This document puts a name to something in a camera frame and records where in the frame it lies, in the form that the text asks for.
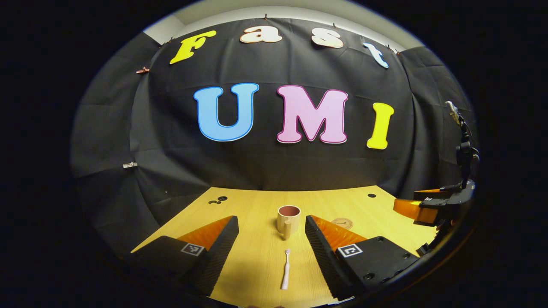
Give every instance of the letter m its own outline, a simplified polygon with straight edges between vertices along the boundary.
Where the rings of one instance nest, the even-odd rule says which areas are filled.
[[[326,123],[324,132],[319,139],[325,143],[339,144],[346,141],[344,133],[344,103],[348,95],[339,90],[328,90],[318,107],[308,96],[305,89],[299,85],[283,85],[278,88],[283,96],[284,116],[283,130],[277,139],[283,143],[296,143],[302,136],[297,132],[297,121],[301,122],[302,129],[309,141],[313,141],[322,126]]]

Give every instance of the wooden table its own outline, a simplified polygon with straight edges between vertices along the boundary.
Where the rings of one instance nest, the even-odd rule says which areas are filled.
[[[209,204],[220,196],[221,204]],[[334,299],[320,272],[306,238],[305,216],[315,215],[328,221],[348,218],[350,231],[365,238],[384,236],[417,255],[415,249],[430,242],[435,228],[413,225],[409,218],[392,210],[394,197],[377,186],[324,191],[252,191],[211,187],[188,207],[154,232],[134,250],[161,235],[177,238],[206,224],[238,216],[239,235],[226,259],[211,298],[228,304],[271,308],[314,307],[333,303]],[[298,232],[284,241],[276,230],[280,206],[301,209]],[[289,255],[288,290],[281,290]]]

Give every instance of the beige mug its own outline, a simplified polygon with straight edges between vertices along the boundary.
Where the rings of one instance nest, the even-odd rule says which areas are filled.
[[[278,232],[283,234],[284,239],[299,228],[299,219],[301,217],[301,209],[296,206],[282,206],[278,208],[278,219],[276,225]]]

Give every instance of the blue letter u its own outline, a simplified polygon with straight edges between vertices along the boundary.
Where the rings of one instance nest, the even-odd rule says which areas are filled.
[[[204,136],[215,141],[234,141],[244,137],[253,126],[253,93],[259,90],[256,83],[239,83],[230,91],[238,96],[238,121],[232,126],[219,123],[217,99],[222,88],[210,87],[194,93],[198,101],[198,126]]]

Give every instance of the white toothbrush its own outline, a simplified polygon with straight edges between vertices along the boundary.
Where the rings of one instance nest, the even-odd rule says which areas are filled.
[[[286,249],[286,270],[283,274],[282,290],[287,290],[287,284],[289,283],[289,253],[291,249]]]

